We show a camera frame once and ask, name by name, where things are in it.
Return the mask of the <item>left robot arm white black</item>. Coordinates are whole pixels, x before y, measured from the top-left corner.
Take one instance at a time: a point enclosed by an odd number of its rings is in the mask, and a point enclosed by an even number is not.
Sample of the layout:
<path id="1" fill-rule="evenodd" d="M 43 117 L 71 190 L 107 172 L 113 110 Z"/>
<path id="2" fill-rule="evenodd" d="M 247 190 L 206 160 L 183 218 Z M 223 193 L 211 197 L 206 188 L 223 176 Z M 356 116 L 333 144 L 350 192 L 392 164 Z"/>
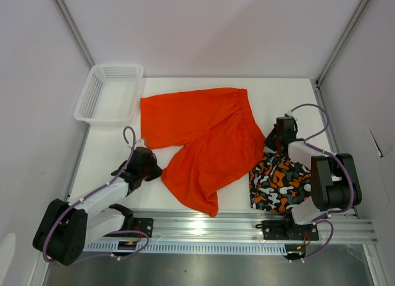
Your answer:
<path id="1" fill-rule="evenodd" d="M 103 186 L 73 201 L 51 201 L 33 237 L 33 248 L 47 262 L 69 266 L 78 260 L 86 245 L 102 237 L 131 235 L 149 240 L 152 226 L 140 223 L 134 212 L 119 201 L 143 182 L 161 175 L 155 154 L 147 147 L 136 147 Z"/>

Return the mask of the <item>aluminium mounting rail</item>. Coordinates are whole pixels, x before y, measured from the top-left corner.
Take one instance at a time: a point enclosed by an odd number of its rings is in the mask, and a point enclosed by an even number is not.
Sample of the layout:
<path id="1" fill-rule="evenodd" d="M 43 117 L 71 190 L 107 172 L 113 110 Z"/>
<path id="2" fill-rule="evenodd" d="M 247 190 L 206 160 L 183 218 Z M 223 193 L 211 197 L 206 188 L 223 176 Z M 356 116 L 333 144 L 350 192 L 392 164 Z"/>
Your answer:
<path id="1" fill-rule="evenodd" d="M 134 208 L 135 217 L 154 219 L 152 240 L 171 242 L 262 241 L 262 221 L 280 221 L 282 217 L 258 210 L 220 211 L 216 217 L 202 212 Z M 334 227 L 332 244 L 376 244 L 372 221 L 343 214 L 330 218 Z"/>

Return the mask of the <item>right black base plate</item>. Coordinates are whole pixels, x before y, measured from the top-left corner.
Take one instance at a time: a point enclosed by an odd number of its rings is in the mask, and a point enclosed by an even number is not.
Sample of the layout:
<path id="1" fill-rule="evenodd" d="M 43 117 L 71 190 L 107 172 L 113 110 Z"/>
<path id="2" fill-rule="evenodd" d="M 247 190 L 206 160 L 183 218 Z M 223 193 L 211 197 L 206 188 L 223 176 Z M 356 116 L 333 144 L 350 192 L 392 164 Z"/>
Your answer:
<path id="1" fill-rule="evenodd" d="M 292 222 L 267 220 L 256 224 L 255 228 L 262 231 L 265 240 L 319 240 L 318 228 L 313 224 L 299 225 Z"/>

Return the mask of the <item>camouflage orange black shorts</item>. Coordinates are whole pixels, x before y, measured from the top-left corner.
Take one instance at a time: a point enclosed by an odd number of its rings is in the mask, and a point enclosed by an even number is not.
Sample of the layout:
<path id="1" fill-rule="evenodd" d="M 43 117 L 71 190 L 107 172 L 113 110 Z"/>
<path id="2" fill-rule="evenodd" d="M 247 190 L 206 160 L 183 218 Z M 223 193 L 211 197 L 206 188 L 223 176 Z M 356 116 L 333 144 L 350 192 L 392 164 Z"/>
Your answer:
<path id="1" fill-rule="evenodd" d="M 250 207 L 283 214 L 310 197 L 310 169 L 278 153 L 264 153 L 249 171 Z"/>

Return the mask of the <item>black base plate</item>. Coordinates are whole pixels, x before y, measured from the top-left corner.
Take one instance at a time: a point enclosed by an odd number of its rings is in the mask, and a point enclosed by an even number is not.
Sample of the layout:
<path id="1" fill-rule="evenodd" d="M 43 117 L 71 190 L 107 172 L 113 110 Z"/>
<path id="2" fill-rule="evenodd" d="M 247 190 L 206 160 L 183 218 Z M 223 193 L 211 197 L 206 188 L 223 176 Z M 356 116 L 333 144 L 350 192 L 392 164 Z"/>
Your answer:
<path id="1" fill-rule="evenodd" d="M 262 231 L 265 240 L 319 240 L 318 228 L 313 224 L 299 225 L 292 222 L 267 220 L 256 224 L 255 228 Z"/>
<path id="2" fill-rule="evenodd" d="M 138 230 L 142 231 L 149 236 L 152 237 L 152 232 L 154 228 L 154 219 L 153 218 L 146 218 L 146 217 L 137 217 L 137 218 L 129 218 L 125 220 L 121 230 Z"/>

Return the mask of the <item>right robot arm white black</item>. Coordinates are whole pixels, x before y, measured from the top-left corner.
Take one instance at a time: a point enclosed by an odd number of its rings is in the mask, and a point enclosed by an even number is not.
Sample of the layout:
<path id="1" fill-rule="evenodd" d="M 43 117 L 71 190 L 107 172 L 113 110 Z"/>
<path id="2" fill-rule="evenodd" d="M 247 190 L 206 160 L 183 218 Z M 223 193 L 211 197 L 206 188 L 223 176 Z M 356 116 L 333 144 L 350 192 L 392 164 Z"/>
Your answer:
<path id="1" fill-rule="evenodd" d="M 286 237 L 297 238 L 317 221 L 361 203 L 362 191 L 351 154 L 331 153 L 298 138 L 293 117 L 276 119 L 266 146 L 310 170 L 310 197 L 285 212 L 280 224 Z"/>

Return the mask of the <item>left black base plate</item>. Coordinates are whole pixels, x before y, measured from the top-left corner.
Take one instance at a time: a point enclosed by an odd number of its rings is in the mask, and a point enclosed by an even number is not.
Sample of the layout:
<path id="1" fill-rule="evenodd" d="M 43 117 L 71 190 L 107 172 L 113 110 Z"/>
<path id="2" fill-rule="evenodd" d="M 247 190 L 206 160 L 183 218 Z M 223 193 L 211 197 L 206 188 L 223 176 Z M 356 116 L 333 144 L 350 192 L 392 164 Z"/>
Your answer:
<path id="1" fill-rule="evenodd" d="M 153 218 L 146 218 L 146 217 L 137 217 L 137 218 L 129 218 L 125 220 L 121 230 L 138 230 L 142 231 L 149 236 L 152 237 L 152 232 L 154 228 L 154 219 Z"/>

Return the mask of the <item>white plastic basket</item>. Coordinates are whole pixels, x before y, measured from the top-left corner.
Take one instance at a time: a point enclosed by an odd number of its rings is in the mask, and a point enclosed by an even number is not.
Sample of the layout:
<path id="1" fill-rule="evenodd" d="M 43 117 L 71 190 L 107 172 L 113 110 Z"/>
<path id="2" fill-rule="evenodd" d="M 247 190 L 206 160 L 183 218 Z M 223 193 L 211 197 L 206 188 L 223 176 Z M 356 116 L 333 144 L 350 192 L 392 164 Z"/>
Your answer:
<path id="1" fill-rule="evenodd" d="M 139 64 L 92 66 L 73 113 L 75 120 L 94 127 L 131 123 L 144 90 L 143 73 Z"/>

